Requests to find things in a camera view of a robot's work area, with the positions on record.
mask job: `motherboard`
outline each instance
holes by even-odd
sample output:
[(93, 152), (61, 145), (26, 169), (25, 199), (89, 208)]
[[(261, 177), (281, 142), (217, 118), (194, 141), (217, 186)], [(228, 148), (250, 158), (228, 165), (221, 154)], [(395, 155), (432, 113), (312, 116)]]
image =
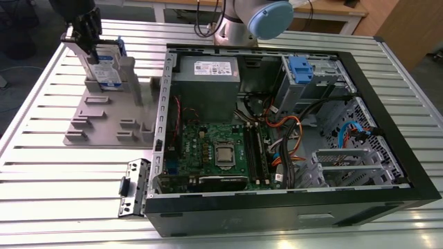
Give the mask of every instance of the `motherboard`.
[(180, 153), (165, 161), (164, 193), (274, 189), (265, 143), (257, 124), (184, 124)]

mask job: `metal bracket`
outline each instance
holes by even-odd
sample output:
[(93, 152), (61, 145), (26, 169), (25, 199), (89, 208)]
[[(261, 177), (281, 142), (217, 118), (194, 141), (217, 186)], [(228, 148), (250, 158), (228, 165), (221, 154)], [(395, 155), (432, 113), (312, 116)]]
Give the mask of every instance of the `metal bracket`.
[(145, 159), (133, 160), (126, 164), (125, 176), (121, 178), (118, 189), (121, 196), (118, 217), (128, 215), (142, 217), (149, 170), (150, 162)]

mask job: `power cable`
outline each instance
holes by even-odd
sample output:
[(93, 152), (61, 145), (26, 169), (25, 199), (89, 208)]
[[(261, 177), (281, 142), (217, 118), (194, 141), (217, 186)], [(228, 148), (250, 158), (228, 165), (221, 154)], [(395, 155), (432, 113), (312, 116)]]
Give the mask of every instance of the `power cable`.
[[(218, 6), (218, 0), (216, 0), (216, 4), (214, 4), (212, 21), (213, 21), (214, 15), (216, 15), (216, 8), (217, 8), (217, 6)], [(200, 21), (198, 21), (198, 15), (200, 15), (200, 0), (197, 0), (197, 3), (196, 3), (196, 14), (194, 14), (193, 32), (194, 32), (194, 34), (196, 34), (200, 38), (208, 38), (208, 37), (210, 37), (210, 36), (217, 32), (217, 30), (218, 30), (220, 27), (221, 27), (221, 22), (222, 22), (222, 18), (224, 18), (225, 10), (226, 10), (226, 0), (222, 0), (221, 17), (220, 17), (218, 23), (217, 23), (217, 25), (216, 25), (216, 28), (213, 29), (212, 32), (210, 32), (210, 29), (208, 29), (208, 32), (204, 34), (202, 31), (201, 31), (201, 28), (200, 28)]]

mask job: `floor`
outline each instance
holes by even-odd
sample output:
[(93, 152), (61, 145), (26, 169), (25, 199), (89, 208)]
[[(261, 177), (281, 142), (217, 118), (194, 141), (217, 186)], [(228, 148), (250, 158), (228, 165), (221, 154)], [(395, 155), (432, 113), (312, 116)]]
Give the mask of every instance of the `floor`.
[[(41, 4), (37, 2), (34, 9), (40, 18), (40, 25), (29, 30), (29, 34), (37, 47), (36, 55), (26, 60), (17, 61), (8, 59), (0, 53), (0, 76), (9, 83), (8, 88), (0, 90), (0, 137), (38, 79), (41, 73), (38, 67), (45, 67), (58, 46), (60, 34), (64, 32), (62, 19), (53, 13), (46, 2), (41, 2)], [(154, 21), (153, 11), (148, 8), (100, 6), (100, 9), (102, 19)], [(193, 13), (182, 13), (182, 17), (177, 18), (177, 14), (172, 10), (165, 10), (165, 21), (192, 23), (193, 15)], [(210, 18), (210, 13), (205, 13), (201, 17), (201, 23), (208, 23)], [(16, 66), (30, 67), (13, 68), (4, 71), (4, 69)], [(431, 57), (425, 57), (411, 74), (437, 110), (443, 113), (443, 98), (440, 97), (443, 92), (443, 64), (433, 62)]]

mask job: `white table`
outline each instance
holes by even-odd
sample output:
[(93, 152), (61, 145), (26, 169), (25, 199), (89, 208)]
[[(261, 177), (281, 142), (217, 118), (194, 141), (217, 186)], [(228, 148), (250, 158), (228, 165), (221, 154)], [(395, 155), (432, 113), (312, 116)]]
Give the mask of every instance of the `white table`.
[[(154, 21), (164, 22), (164, 10), (165, 9), (184, 9), (184, 10), (196, 10), (194, 4), (177, 4), (177, 3), (160, 3), (149, 1), (133, 1), (133, 0), (96, 0), (96, 4), (105, 5), (118, 5), (118, 6), (134, 6), (134, 7), (148, 7), (153, 9)], [(201, 11), (213, 11), (213, 6), (200, 5)], [(293, 12), (294, 18), (308, 19), (309, 14), (304, 12)], [(364, 17), (363, 13), (352, 13), (352, 15), (335, 15), (331, 13), (314, 13), (312, 19), (316, 20), (328, 20), (328, 21), (341, 21), (345, 22), (340, 34), (352, 35), (355, 28), (359, 25), (361, 18)]]
[[(165, 43), (212, 44), (190, 25), (102, 20), (102, 38), (125, 41), (140, 81), (160, 77)], [(443, 191), (443, 119), (384, 43), (371, 37), (285, 32), (262, 47), (352, 53), (431, 180)], [(117, 219), (128, 161), (150, 150), (62, 144), (84, 87), (84, 69), (61, 45), (0, 140), (0, 247), (436, 248), (443, 201), (359, 227), (161, 238), (149, 221)]]

